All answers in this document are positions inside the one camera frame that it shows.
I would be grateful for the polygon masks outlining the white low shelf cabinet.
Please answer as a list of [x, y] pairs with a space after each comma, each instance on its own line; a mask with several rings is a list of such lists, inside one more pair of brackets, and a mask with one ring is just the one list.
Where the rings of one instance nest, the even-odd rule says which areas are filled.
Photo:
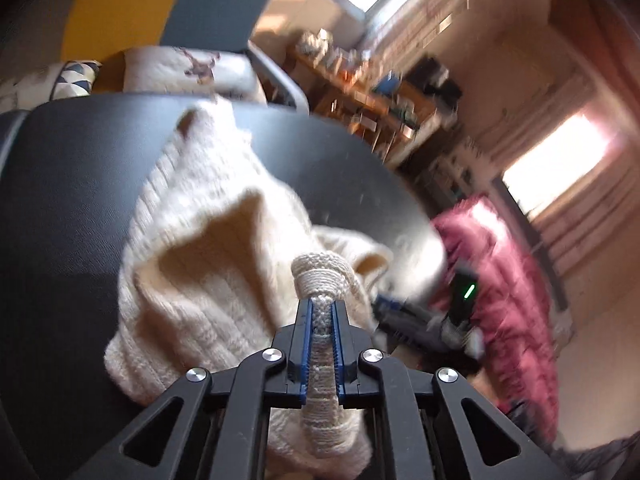
[[475, 163], [471, 151], [457, 148], [428, 165], [426, 183], [440, 208], [448, 209], [480, 192]]

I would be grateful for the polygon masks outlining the triangle pattern cushion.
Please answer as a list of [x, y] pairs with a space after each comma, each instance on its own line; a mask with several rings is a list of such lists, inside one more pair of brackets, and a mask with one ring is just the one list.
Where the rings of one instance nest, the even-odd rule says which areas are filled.
[[53, 84], [50, 101], [90, 96], [102, 64], [96, 60], [66, 62]]

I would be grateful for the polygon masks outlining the cream knitted sweater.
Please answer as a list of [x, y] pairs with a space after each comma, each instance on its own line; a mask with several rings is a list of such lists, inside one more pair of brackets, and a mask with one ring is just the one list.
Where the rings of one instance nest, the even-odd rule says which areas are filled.
[[189, 368], [228, 370], [314, 302], [309, 391], [270, 416], [276, 474], [353, 479], [372, 445], [363, 414], [337, 403], [330, 304], [374, 330], [373, 289], [392, 253], [361, 233], [314, 226], [255, 155], [224, 98], [184, 114], [138, 197], [118, 277], [118, 329], [104, 364], [131, 400], [154, 401]]

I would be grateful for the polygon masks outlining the pink quilted bed cover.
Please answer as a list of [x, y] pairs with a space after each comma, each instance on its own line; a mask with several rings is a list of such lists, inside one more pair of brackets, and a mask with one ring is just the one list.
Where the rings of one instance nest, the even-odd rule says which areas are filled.
[[544, 442], [555, 440], [559, 387], [549, 322], [551, 300], [534, 258], [511, 235], [485, 196], [432, 220], [447, 255], [478, 274], [472, 320], [484, 335], [482, 371], [502, 408], [524, 401]]

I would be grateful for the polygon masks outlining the white deer print cushion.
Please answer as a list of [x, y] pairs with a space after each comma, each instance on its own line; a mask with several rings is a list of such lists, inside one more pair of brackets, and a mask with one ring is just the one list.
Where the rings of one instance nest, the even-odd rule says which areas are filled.
[[266, 104], [246, 55], [177, 47], [138, 47], [125, 52], [122, 90], [128, 93], [195, 94]]

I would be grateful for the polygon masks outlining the wooden side table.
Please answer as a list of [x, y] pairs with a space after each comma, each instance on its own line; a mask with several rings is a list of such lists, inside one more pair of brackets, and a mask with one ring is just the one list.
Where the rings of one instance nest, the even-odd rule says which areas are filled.
[[332, 118], [358, 136], [382, 163], [395, 169], [440, 128], [449, 128], [457, 115], [432, 96], [426, 96], [408, 82], [401, 82], [390, 96], [351, 82], [342, 74], [314, 64], [294, 46], [286, 49], [285, 71], [296, 70], [314, 77], [307, 93], [311, 111]]

